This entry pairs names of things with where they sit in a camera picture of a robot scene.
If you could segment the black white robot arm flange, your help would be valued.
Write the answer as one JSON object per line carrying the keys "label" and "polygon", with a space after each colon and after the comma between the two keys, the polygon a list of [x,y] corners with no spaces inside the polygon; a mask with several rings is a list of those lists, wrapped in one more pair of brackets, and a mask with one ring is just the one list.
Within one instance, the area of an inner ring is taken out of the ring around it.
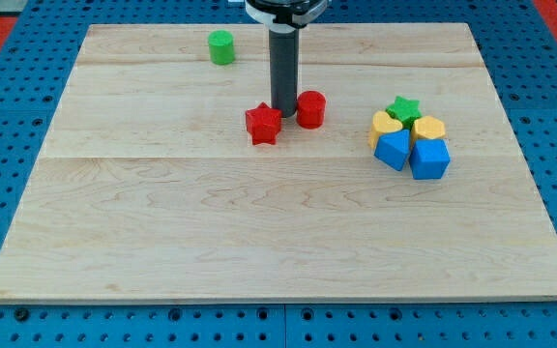
{"label": "black white robot arm flange", "polygon": [[270,31],[287,34],[321,16],[331,0],[246,0],[246,13]]}

